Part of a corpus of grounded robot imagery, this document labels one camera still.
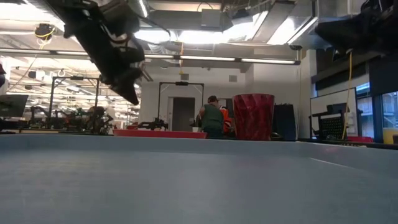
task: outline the door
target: door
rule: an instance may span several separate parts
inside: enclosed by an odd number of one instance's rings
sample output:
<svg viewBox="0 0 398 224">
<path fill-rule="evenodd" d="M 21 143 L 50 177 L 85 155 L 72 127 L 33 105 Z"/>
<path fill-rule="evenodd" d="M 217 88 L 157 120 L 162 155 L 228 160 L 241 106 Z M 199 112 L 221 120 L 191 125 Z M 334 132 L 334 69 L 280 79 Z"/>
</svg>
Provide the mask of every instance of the door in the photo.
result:
<svg viewBox="0 0 398 224">
<path fill-rule="evenodd" d="M 173 131 L 192 131 L 191 120 L 195 117 L 195 99 L 175 97 L 173 99 Z"/>
</svg>

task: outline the gray table surface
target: gray table surface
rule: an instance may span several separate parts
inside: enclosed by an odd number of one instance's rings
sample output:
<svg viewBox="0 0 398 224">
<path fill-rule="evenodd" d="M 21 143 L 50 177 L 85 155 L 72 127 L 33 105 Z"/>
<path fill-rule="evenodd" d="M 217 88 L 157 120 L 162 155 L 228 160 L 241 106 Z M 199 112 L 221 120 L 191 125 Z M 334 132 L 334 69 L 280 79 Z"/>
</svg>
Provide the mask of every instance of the gray table surface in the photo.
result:
<svg viewBox="0 0 398 224">
<path fill-rule="evenodd" d="M 200 144 L 191 144 L 198 153 L 9 146 L 0 149 L 1 223 L 398 223 L 398 179 L 313 157 L 199 153 Z"/>
</svg>

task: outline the whiteboard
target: whiteboard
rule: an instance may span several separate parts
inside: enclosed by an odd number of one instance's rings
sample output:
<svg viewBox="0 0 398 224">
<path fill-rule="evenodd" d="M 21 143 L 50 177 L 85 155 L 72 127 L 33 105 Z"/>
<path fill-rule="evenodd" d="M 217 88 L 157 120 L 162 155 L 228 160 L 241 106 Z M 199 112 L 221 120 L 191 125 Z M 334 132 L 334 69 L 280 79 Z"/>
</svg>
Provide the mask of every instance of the whiteboard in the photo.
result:
<svg viewBox="0 0 398 224">
<path fill-rule="evenodd" d="M 348 90 L 338 91 L 327 95 L 311 98 L 311 119 L 312 129 L 318 131 L 318 118 L 313 118 L 313 114 L 326 112 L 327 105 L 346 103 Z M 347 115 L 347 136 L 358 136 L 358 121 L 356 116 L 356 92 L 355 88 L 349 90 L 348 98 L 349 113 Z"/>
</svg>

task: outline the red tray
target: red tray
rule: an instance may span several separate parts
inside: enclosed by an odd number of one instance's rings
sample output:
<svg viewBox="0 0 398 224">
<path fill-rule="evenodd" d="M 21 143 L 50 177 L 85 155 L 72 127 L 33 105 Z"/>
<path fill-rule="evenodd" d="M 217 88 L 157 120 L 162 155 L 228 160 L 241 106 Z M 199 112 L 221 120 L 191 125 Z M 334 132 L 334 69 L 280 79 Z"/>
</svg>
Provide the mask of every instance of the red tray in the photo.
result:
<svg viewBox="0 0 398 224">
<path fill-rule="evenodd" d="M 206 133 L 194 133 L 185 131 L 145 131 L 145 130 L 113 130 L 115 136 L 125 137 L 149 137 L 149 138 L 190 138 L 205 139 Z"/>
</svg>

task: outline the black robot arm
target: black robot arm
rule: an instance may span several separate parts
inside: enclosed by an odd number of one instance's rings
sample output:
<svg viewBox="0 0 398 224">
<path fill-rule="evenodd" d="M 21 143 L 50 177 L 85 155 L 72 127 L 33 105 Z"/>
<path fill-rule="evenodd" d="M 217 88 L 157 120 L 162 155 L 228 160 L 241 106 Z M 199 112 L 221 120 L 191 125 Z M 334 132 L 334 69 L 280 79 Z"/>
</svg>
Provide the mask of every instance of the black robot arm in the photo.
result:
<svg viewBox="0 0 398 224">
<path fill-rule="evenodd" d="M 139 16 L 124 0 L 99 6 L 90 0 L 45 0 L 65 23 L 64 37 L 75 36 L 101 72 L 101 81 L 137 105 L 134 82 L 142 75 L 144 51 L 133 33 Z"/>
</svg>

